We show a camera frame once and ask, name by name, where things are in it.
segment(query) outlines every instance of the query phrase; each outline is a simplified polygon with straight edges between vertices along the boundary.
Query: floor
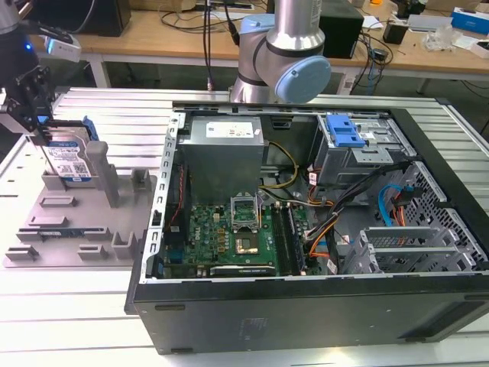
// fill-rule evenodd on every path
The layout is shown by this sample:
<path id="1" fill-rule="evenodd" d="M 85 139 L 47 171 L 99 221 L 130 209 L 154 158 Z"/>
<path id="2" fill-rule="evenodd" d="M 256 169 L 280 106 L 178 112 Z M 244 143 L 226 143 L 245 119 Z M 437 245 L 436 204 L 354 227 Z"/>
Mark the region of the floor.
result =
<path id="1" fill-rule="evenodd" d="M 94 86 L 88 64 L 72 63 L 58 60 L 45 61 L 53 72 L 53 82 L 57 86 Z M 214 68 L 213 77 L 217 90 L 227 90 L 233 85 L 236 69 Z M 187 67 L 178 65 L 147 65 L 128 63 L 109 63 L 108 73 L 115 88 L 161 88 L 161 89 L 206 89 L 206 70 L 204 67 Z M 339 74 L 333 74 L 325 94 L 334 94 L 338 88 Z M 376 96 L 422 97 L 416 93 L 419 79 L 386 76 L 379 83 Z M 464 84 L 454 80 L 433 80 L 424 96 L 448 99 L 456 109 L 479 132 L 489 119 L 489 83 L 473 83 L 480 88 L 470 86 L 476 93 L 467 89 Z M 366 95 L 364 88 L 358 87 L 354 94 Z M 483 136 L 489 138 L 489 128 Z M 17 135 L 0 126 L 0 161 L 16 142 Z"/>

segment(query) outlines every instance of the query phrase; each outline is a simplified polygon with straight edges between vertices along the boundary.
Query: light blue joint cap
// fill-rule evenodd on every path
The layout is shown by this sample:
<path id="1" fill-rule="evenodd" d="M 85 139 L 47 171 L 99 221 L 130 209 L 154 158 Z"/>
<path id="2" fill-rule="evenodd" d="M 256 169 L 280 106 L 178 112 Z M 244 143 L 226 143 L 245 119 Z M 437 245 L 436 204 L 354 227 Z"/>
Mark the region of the light blue joint cap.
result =
<path id="1" fill-rule="evenodd" d="M 241 21 L 239 34 L 266 32 L 275 25 L 275 15 L 273 14 L 253 14 Z"/>
<path id="2" fill-rule="evenodd" d="M 331 78 L 331 65 L 323 56 L 297 61 L 280 77 L 275 94 L 288 103 L 306 103 L 320 94 Z"/>

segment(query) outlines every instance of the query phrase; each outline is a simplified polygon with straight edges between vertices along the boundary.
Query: ram slot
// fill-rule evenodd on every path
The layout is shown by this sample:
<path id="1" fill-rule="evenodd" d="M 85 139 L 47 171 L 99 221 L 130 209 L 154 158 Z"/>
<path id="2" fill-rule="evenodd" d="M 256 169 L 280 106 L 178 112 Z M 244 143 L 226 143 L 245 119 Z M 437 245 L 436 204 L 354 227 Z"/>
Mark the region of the ram slot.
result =
<path id="1" fill-rule="evenodd" d="M 280 275 L 291 275 L 289 252 L 287 251 L 287 241 L 283 231 L 282 211 L 272 205 L 271 217 Z"/>
<path id="2" fill-rule="evenodd" d="M 300 275 L 299 257 L 297 254 L 297 247 L 299 246 L 299 237 L 295 228 L 292 213 L 290 208 L 283 208 L 281 210 L 282 228 L 285 238 L 285 243 L 288 252 L 289 265 L 292 275 Z"/>

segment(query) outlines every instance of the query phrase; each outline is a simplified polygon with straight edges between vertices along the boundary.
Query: white table leg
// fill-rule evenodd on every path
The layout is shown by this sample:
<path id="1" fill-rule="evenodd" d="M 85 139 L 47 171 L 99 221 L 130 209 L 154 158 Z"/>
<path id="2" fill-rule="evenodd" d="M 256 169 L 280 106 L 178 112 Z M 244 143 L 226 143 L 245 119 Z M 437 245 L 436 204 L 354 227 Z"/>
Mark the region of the white table leg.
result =
<path id="1" fill-rule="evenodd" d="M 90 67 L 92 68 L 97 88 L 111 88 L 105 63 L 103 61 L 90 60 Z"/>
<path id="2" fill-rule="evenodd" d="M 421 83 L 419 83 L 418 89 L 416 90 L 416 92 L 419 93 L 419 94 L 425 94 L 426 88 L 428 88 L 429 82 L 431 82 L 431 79 L 423 79 L 423 80 L 421 80 Z"/>
<path id="3" fill-rule="evenodd" d="M 336 94 L 341 94 L 343 96 L 349 96 L 351 93 L 351 88 L 355 84 L 355 79 L 357 79 L 358 72 L 348 70 L 343 73 L 342 80 L 339 82 L 338 91 Z"/>

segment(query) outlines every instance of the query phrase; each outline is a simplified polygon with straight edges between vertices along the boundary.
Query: black speaker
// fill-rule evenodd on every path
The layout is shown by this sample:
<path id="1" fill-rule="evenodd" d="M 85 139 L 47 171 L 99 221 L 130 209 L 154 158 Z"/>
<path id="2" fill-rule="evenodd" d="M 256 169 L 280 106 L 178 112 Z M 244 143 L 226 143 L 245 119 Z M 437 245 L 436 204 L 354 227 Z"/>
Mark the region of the black speaker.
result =
<path id="1" fill-rule="evenodd" d="M 348 0 L 323 0 L 319 27 L 325 34 L 324 56 L 351 59 L 364 17 Z"/>
<path id="2" fill-rule="evenodd" d="M 37 0 L 28 19 L 65 31 L 75 31 L 88 15 L 92 0 Z M 131 19 L 129 0 L 96 0 L 82 34 L 118 37 Z"/>

